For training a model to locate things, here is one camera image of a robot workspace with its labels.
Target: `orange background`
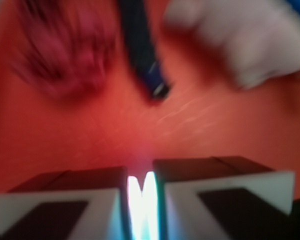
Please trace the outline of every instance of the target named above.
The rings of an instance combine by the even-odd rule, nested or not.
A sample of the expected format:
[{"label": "orange background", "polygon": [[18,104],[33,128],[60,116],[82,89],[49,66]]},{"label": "orange background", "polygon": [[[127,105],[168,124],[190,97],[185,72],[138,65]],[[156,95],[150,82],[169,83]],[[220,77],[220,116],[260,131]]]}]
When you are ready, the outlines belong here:
[{"label": "orange background", "polygon": [[15,2],[0,10],[0,192],[42,172],[125,165],[142,181],[155,158],[240,155],[295,171],[300,198],[300,73],[235,90],[209,50],[162,28],[167,1],[148,0],[157,55],[173,84],[167,100],[153,103],[127,62],[115,0],[95,0],[118,29],[106,87],[55,100],[8,67],[20,34]]}]

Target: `pink blurred object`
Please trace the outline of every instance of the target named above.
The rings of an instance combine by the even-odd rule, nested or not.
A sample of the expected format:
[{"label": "pink blurred object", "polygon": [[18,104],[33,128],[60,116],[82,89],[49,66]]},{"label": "pink blurred object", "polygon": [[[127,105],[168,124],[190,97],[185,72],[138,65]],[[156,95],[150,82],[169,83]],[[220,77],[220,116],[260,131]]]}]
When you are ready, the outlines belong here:
[{"label": "pink blurred object", "polygon": [[20,0],[18,10],[27,45],[13,68],[25,82],[53,97],[104,85],[115,30],[96,12],[78,7],[72,24],[58,0]]}]

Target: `bright light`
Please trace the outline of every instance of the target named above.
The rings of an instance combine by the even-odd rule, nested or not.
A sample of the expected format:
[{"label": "bright light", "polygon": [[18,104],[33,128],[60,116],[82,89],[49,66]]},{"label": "bright light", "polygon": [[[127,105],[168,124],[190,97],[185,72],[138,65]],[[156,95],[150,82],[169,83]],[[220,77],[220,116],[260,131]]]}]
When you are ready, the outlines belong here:
[{"label": "bright light", "polygon": [[131,218],[132,238],[142,239],[142,226],[145,221],[145,211],[142,204],[142,194],[135,176],[128,177],[128,203]]},{"label": "bright light", "polygon": [[143,191],[135,176],[128,177],[128,203],[134,240],[157,240],[158,195],[154,172],[146,174]]},{"label": "bright light", "polygon": [[145,206],[145,215],[149,232],[149,239],[159,239],[158,235],[158,194],[155,173],[146,174],[142,190],[142,203]]}]

